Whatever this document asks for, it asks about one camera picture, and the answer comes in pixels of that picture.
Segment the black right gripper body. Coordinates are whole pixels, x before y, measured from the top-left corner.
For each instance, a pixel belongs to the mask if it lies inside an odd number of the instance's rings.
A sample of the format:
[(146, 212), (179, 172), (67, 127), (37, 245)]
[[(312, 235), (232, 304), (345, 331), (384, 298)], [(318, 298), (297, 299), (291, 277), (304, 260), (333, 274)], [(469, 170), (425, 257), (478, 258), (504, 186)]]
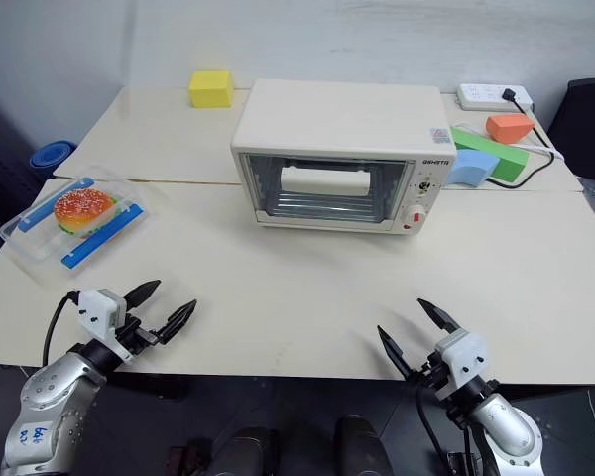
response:
[(449, 366), (443, 361), (442, 355), (434, 350), (420, 369), (413, 370), (409, 382), (438, 392), (447, 386), (449, 376)]

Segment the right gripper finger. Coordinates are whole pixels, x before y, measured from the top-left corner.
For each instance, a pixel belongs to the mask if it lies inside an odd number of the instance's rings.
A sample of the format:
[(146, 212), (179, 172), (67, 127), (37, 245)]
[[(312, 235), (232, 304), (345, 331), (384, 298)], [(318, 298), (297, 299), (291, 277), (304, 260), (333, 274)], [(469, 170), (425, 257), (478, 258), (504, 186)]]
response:
[(446, 311), (435, 304), (422, 298), (418, 298), (416, 301), (439, 329), (451, 334), (460, 328), (460, 325)]
[(397, 368), (397, 370), (401, 373), (403, 378), (406, 381), (409, 380), (413, 376), (414, 371), (404, 359), (402, 349), (397, 345), (395, 340), (382, 328), (381, 325), (378, 325), (377, 329), (381, 342), (384, 346), (386, 355)]

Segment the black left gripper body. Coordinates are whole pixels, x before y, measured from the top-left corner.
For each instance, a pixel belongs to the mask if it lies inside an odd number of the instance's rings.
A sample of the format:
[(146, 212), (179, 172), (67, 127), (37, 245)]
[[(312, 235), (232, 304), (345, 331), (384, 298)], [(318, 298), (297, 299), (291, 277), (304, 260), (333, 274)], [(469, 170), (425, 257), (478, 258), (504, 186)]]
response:
[(160, 342), (157, 333), (142, 328), (141, 320), (133, 315), (125, 316), (124, 323), (115, 330), (115, 337), (131, 355), (140, 355)]

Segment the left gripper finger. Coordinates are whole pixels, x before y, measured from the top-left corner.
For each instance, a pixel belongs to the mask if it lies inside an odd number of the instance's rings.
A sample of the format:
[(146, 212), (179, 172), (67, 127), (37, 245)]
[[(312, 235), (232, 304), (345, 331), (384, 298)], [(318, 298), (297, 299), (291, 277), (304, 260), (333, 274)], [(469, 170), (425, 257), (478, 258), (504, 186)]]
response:
[(132, 309), (139, 307), (142, 303), (150, 298), (150, 296), (160, 284), (160, 280), (147, 281), (124, 294), (123, 300), (126, 303), (125, 312), (129, 313)]
[(197, 300), (194, 299), (178, 308), (167, 320), (165, 325), (157, 331), (158, 342), (166, 345), (187, 324), (194, 313)]

